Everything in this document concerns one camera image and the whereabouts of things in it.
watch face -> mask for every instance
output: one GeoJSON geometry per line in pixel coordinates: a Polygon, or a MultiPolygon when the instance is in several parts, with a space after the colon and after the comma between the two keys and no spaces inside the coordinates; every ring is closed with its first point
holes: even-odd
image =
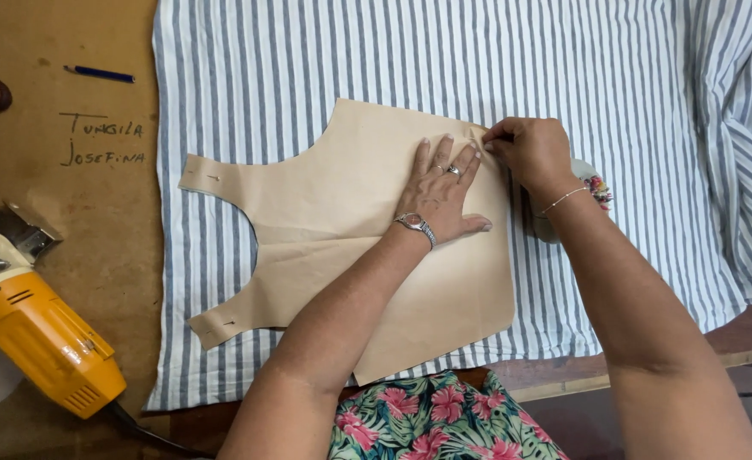
{"type": "Polygon", "coordinates": [[[421,227],[422,226],[422,216],[418,214],[407,214],[407,216],[404,218],[404,222],[407,223],[407,225],[410,225],[411,227],[421,227]]]}

bracelet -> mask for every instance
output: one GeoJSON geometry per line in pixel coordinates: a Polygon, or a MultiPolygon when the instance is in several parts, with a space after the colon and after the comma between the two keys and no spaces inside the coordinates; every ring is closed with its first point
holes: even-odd
{"type": "Polygon", "coordinates": [[[549,205],[549,206],[548,206],[548,207],[547,207],[547,208],[546,208],[545,210],[543,210],[543,211],[541,211],[541,212],[542,212],[542,213],[544,213],[544,214],[546,214],[546,211],[548,211],[548,210],[552,209],[553,207],[555,207],[555,204],[558,204],[558,203],[560,203],[561,201],[565,200],[565,198],[566,198],[567,196],[571,195],[572,193],[575,193],[575,192],[580,192],[581,190],[588,190],[588,189],[587,189],[586,187],[581,187],[581,188],[579,188],[579,189],[577,189],[577,190],[573,190],[573,191],[571,191],[571,192],[569,192],[569,193],[566,193],[566,194],[565,194],[564,196],[561,196],[561,199],[560,199],[560,200],[558,200],[558,201],[555,201],[555,202],[554,202],[553,204],[550,204],[550,205],[549,205]]]}

blue pencil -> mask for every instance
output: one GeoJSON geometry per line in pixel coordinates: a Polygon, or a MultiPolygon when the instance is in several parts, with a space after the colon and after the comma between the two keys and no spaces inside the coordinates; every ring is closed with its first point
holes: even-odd
{"type": "Polygon", "coordinates": [[[109,72],[108,70],[92,69],[91,67],[83,66],[64,66],[65,70],[68,70],[78,75],[88,75],[90,77],[109,78],[124,83],[134,83],[135,77],[127,74],[118,74],[117,72],[109,72]]]}

woman's left hand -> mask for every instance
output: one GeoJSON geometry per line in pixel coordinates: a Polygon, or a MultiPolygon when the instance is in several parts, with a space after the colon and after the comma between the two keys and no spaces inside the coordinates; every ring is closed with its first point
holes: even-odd
{"type": "Polygon", "coordinates": [[[455,240],[468,233],[488,232],[492,223],[484,216],[463,217],[464,197],[481,166],[481,153],[474,144],[467,144],[452,166],[461,172],[448,172],[452,135],[441,139],[432,159],[430,139],[418,143],[410,181],[399,199],[396,215],[417,213],[426,220],[435,235],[436,244],[455,240]]]}

striped fabric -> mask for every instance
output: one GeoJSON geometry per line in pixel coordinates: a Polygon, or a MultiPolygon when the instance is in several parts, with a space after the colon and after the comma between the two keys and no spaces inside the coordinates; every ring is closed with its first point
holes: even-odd
{"type": "MultiPolygon", "coordinates": [[[[186,154],[285,161],[335,98],[485,126],[556,117],[701,330],[752,302],[752,1],[161,0],[153,43],[166,254],[148,410],[241,398],[282,334],[204,352],[186,326],[256,259],[240,210],[176,188],[186,154]]],[[[512,202],[514,324],[397,377],[602,351],[562,248],[530,234],[518,187],[512,202]]]]}

